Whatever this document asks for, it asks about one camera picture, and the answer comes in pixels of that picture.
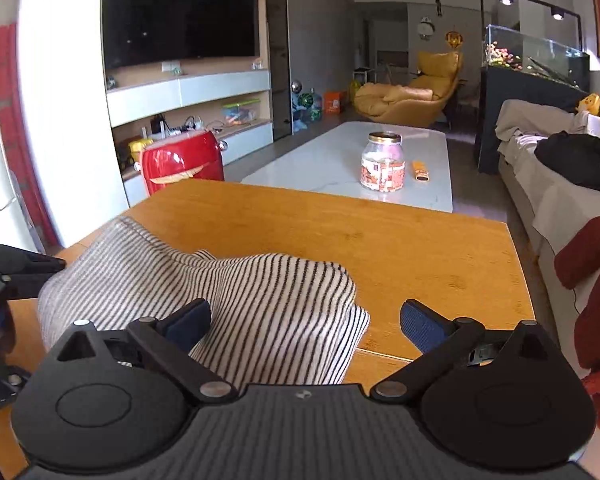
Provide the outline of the yellow duck plush toy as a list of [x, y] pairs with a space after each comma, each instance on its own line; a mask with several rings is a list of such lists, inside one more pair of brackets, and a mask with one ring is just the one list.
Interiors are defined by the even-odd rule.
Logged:
[[597, 93], [589, 94], [579, 102], [577, 111], [598, 116], [600, 114], [600, 96]]

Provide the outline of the glass fish tank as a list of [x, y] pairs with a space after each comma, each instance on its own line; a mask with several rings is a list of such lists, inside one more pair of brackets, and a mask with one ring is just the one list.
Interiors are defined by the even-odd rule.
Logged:
[[585, 92], [591, 88], [590, 57], [577, 48], [490, 24], [483, 49], [484, 66], [541, 77]]

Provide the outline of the yellow lounge chair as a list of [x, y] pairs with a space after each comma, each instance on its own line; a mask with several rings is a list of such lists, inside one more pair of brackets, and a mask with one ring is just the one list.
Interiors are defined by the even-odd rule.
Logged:
[[378, 124], [429, 128], [452, 98], [463, 61], [458, 51], [420, 51], [418, 75], [409, 84], [369, 82], [355, 93], [353, 105], [358, 114]]

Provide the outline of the dark red fuzzy coat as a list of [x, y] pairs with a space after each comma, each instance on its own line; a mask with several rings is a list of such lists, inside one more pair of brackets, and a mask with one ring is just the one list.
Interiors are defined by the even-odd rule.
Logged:
[[574, 348], [580, 367], [588, 374], [582, 379], [594, 402], [600, 430], [600, 217], [590, 220], [554, 259], [558, 280], [574, 289], [592, 275], [596, 281], [585, 308], [574, 324]]

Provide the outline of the orange small box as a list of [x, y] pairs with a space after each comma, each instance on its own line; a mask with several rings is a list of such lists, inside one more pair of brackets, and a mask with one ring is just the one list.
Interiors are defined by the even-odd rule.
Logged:
[[430, 180], [428, 168], [426, 164], [420, 160], [412, 161], [412, 173], [414, 179], [418, 182], [428, 182]]

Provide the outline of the black jacket on sofa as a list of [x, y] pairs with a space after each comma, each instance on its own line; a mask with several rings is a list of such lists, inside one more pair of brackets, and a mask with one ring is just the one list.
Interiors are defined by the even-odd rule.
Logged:
[[570, 183], [600, 192], [600, 138], [562, 131], [536, 144], [534, 156]]

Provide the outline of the black wall television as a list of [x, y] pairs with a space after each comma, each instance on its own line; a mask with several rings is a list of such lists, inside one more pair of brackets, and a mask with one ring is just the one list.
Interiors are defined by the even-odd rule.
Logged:
[[260, 52], [259, 0], [102, 0], [108, 70]]

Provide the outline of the glass jar pink lid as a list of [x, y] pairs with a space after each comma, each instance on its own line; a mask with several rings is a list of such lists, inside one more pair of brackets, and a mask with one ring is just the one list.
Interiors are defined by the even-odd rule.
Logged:
[[402, 136], [383, 131], [370, 133], [361, 155], [361, 184], [372, 191], [392, 193], [403, 188], [404, 180]]

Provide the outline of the white coffee table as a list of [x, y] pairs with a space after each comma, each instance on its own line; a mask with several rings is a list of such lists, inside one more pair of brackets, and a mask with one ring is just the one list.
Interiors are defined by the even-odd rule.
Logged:
[[[364, 188], [360, 182], [361, 155], [372, 132], [393, 132], [402, 136], [405, 155], [404, 187], [392, 193]], [[418, 182], [412, 161], [428, 168], [430, 180]], [[426, 208], [453, 210], [448, 144], [436, 130], [381, 125], [376, 122], [344, 122], [321, 136], [294, 148], [242, 179], [245, 184], [291, 188], [366, 200]]]

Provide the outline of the black white striped garment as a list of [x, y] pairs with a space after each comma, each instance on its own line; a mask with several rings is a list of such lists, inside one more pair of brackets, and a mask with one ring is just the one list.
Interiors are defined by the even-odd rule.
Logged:
[[333, 385], [342, 382], [370, 325], [355, 296], [354, 281], [337, 263], [188, 254], [120, 217], [44, 285], [36, 315], [51, 347], [80, 318], [99, 330], [121, 330], [203, 299], [210, 328], [188, 352], [201, 365], [238, 389]]

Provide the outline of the beige blanket on sofa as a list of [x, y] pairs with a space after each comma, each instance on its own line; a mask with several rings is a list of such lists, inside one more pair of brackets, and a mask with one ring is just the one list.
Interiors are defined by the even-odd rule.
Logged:
[[582, 133], [588, 125], [588, 112], [572, 114], [560, 108], [521, 100], [506, 100], [495, 124], [495, 135], [501, 141], [498, 151], [505, 154], [507, 144], [515, 136], [532, 133], [551, 136], [562, 131]]

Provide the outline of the white tv cabinet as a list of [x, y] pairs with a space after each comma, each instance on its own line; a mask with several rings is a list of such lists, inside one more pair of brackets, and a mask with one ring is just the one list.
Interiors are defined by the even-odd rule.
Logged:
[[[128, 145], [144, 131], [151, 132], [150, 121], [158, 115], [172, 129], [199, 119], [223, 144], [225, 165], [274, 141], [267, 70], [186, 76], [111, 90], [107, 104], [117, 146]], [[253, 120], [233, 124], [224, 114], [228, 104], [249, 106]]]

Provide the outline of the grey sofa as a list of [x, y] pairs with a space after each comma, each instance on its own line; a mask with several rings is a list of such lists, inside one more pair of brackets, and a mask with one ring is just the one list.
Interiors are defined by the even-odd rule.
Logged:
[[[588, 114], [588, 125], [582, 133], [600, 138], [600, 118]], [[566, 289], [558, 280], [554, 259], [586, 222], [600, 216], [600, 192], [572, 184], [542, 165], [534, 150], [546, 138], [532, 133], [515, 136], [508, 142], [505, 154], [498, 151], [501, 141], [496, 139], [498, 171], [538, 259], [562, 353], [573, 367], [578, 367], [574, 324], [588, 302], [597, 276], [587, 278], [576, 289]]]

